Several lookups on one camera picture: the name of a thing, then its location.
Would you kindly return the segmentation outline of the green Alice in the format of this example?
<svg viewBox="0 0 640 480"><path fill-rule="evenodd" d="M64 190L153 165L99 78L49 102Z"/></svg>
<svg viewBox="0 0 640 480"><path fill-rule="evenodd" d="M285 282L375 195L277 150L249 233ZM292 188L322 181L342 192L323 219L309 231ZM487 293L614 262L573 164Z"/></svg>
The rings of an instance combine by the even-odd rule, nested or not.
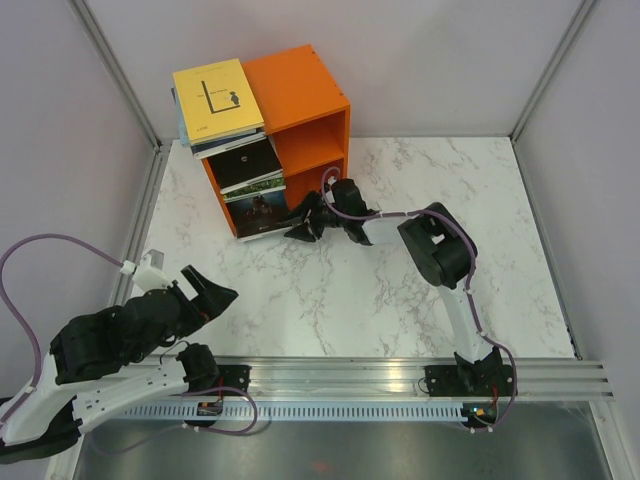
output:
<svg viewBox="0 0 640 480"><path fill-rule="evenodd" d="M250 198L255 195L271 193L274 191L284 190L286 188L285 180L282 176L265 179L263 181L241 187L222 195L225 203Z"/></svg>

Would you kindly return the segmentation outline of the dark night scene book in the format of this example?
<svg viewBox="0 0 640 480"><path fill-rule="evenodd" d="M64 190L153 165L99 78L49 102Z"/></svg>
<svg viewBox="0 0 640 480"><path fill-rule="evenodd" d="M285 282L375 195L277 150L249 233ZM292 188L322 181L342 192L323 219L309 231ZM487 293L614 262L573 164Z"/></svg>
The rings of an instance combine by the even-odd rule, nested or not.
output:
<svg viewBox="0 0 640 480"><path fill-rule="evenodd" d="M236 238L249 241L268 234L286 230L291 222L284 190L261 193L226 204Z"/></svg>

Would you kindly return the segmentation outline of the grey Great Gatsby book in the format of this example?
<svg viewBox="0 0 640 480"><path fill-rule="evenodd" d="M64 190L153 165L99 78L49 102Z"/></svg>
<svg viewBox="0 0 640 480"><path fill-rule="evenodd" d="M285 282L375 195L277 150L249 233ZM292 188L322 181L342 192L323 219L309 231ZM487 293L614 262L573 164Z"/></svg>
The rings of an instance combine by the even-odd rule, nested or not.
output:
<svg viewBox="0 0 640 480"><path fill-rule="evenodd" d="M234 198L234 197L238 197L246 194L251 194L254 192L260 192L263 190L269 190L272 188L280 188L280 187L282 188L285 187L285 180L282 173L273 175L271 177L265 178L263 180L260 180L254 183L250 183L249 185L246 185L246 186L233 187L229 191L226 191L225 193L223 193L223 197Z"/></svg>

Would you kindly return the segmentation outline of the teal blue ocean book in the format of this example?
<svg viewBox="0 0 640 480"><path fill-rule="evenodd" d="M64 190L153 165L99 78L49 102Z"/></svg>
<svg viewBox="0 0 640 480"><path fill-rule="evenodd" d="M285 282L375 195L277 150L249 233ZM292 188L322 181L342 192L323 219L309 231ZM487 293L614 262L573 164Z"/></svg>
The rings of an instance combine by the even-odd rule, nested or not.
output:
<svg viewBox="0 0 640 480"><path fill-rule="evenodd" d="M247 243L247 242L252 242L252 241L256 241L256 240L274 238L276 235L283 235L286 230L287 229L284 228L284 229L277 229L277 230L259 232L259 233L256 233L254 235L239 236L237 238L237 241L240 242L240 243Z"/></svg>

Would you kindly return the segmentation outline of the black book with gold lines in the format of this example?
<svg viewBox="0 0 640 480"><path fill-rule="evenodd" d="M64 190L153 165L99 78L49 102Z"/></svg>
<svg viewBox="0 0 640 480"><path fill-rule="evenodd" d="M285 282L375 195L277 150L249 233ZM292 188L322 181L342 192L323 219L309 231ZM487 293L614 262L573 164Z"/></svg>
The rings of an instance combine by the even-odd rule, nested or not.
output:
<svg viewBox="0 0 640 480"><path fill-rule="evenodd" d="M247 187L283 171L268 138L209 157L210 168L222 194Z"/></svg>

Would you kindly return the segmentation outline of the yellow Little Prince book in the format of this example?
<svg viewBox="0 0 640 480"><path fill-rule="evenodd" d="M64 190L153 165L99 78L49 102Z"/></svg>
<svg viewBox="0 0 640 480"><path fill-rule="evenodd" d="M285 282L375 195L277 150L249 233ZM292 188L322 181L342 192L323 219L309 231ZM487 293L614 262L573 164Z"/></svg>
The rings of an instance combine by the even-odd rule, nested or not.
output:
<svg viewBox="0 0 640 480"><path fill-rule="evenodd" d="M191 145L265 124L237 58L174 72L173 81Z"/></svg>

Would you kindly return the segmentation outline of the dark blue Robinson Crusoe book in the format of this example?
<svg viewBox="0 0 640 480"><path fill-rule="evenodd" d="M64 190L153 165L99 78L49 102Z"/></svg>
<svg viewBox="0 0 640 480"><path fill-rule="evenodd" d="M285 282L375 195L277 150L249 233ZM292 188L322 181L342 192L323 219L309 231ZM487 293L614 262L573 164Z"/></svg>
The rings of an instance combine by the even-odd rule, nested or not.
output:
<svg viewBox="0 0 640 480"><path fill-rule="evenodd" d="M257 141L260 141L266 137L265 131L260 128L247 133L225 137L221 139L211 140L190 147L192 155L202 160L211 156L218 155Z"/></svg>

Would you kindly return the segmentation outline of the light blue paperback book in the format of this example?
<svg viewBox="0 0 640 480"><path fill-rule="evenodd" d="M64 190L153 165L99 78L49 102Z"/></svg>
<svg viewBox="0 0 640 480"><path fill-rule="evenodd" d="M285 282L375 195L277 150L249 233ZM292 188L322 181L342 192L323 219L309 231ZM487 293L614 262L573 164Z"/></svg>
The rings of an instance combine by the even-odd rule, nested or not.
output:
<svg viewBox="0 0 640 480"><path fill-rule="evenodd" d="M181 108L181 104L180 104L180 100L179 100L179 95L177 93L177 90L175 87L171 88L171 94L172 94L172 98L174 100L174 104L176 107L176 114L177 114L177 119L178 119L178 134L179 134L179 140L180 140L180 144L184 147L191 147L191 142L189 140L188 137L188 133L187 133L187 128L186 128L186 122L184 119L184 115L182 112L182 108Z"/></svg>

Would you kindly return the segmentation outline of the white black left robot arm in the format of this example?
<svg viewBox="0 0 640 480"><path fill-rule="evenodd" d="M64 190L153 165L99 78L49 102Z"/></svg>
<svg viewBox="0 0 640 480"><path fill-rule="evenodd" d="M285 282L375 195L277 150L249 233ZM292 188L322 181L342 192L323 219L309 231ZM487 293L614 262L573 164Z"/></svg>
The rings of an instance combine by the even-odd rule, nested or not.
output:
<svg viewBox="0 0 640 480"><path fill-rule="evenodd" d="M219 369L206 345L190 344L173 360L124 380L112 377L169 348L219 317L235 290L193 266L181 271L196 292L188 298L162 273L146 274L144 293L122 306L69 321L54 337L32 384L1 405L1 462L43 459L74 446L106 420L167 396L211 393Z"/></svg>

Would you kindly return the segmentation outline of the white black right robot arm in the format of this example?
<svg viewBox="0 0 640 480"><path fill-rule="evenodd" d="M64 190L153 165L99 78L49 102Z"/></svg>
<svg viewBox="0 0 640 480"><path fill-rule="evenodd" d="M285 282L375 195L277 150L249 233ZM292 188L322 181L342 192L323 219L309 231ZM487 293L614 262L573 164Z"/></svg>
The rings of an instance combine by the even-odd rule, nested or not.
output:
<svg viewBox="0 0 640 480"><path fill-rule="evenodd" d="M423 279L442 298L454 333L458 385L471 394L493 381L491 367L502 364L500 347L488 338L471 291L477 247L444 207L434 202L413 212L380 212L369 208L351 179L309 192L278 223L288 238L319 240L327 228L340 228L360 245L400 240Z"/></svg>

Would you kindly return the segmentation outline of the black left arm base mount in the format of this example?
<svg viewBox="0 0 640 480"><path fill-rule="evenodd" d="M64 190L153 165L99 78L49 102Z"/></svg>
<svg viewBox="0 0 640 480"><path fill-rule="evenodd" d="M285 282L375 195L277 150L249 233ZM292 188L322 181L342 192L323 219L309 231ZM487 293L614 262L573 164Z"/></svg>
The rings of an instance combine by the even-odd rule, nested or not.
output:
<svg viewBox="0 0 640 480"><path fill-rule="evenodd" d="M226 396L239 396L238 391L247 392L251 367L246 364L219 365L215 377L206 377L191 384L188 393L205 397L224 399Z"/></svg>

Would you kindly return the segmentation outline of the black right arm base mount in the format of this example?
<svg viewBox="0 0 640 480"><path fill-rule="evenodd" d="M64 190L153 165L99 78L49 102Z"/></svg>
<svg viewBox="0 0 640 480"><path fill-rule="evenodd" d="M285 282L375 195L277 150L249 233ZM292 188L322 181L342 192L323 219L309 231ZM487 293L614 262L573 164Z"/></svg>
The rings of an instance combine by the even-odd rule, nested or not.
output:
<svg viewBox="0 0 640 480"><path fill-rule="evenodd" d="M508 397L515 386L509 365L488 372L463 371L453 364L428 365L424 373L432 397Z"/></svg>

